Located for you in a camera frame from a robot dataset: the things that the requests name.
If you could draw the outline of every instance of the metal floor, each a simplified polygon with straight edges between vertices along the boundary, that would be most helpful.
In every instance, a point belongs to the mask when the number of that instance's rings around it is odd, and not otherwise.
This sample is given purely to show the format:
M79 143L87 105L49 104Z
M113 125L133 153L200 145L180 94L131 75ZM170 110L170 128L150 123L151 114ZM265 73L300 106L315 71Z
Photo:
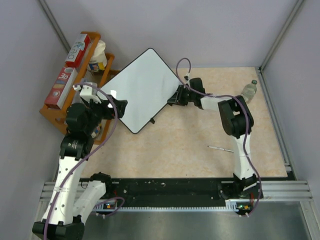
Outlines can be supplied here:
M83 240L310 240L301 205L262 202L250 218L233 212L119 212L90 216Z

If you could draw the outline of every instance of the white container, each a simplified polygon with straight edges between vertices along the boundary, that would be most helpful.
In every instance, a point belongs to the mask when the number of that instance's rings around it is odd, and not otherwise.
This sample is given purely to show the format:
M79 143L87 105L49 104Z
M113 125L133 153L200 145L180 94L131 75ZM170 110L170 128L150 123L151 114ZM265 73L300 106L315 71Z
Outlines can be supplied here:
M107 58L105 54L106 43L102 40L98 41L94 53L89 61L87 70L91 72L104 71L107 66Z

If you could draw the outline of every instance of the gray wall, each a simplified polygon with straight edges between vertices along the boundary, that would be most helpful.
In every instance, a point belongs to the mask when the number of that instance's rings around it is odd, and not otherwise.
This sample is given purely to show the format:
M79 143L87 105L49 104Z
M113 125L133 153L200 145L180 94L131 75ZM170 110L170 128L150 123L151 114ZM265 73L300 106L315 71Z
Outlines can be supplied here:
M320 1L307 0L265 70L298 177L320 211Z
M149 47L171 67L260 66L296 0L46 0L68 42L99 31L122 68Z
M39 109L66 53L35 0L0 7L0 239L30 234L63 135Z

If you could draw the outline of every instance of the red box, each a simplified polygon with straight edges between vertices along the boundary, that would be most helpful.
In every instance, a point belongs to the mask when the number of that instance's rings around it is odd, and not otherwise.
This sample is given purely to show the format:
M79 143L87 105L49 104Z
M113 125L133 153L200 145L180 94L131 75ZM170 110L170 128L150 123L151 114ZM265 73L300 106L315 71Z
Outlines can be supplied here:
M90 43L88 34L79 34L65 59L65 64L71 68L77 68L85 55Z
M52 109L61 109L77 74L75 68L64 66L46 97L44 104Z

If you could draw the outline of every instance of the plastic bottle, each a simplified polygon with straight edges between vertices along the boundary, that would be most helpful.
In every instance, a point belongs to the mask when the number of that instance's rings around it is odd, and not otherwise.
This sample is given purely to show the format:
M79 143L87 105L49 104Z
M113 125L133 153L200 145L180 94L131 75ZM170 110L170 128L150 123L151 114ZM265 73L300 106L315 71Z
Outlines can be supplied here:
M107 58L105 55L106 43L102 40L99 40L94 53L89 61L87 70L91 72L104 71L107 66Z
M245 85L241 92L241 96L244 98L244 101L248 104L254 98L257 92L257 80L252 80L251 83Z

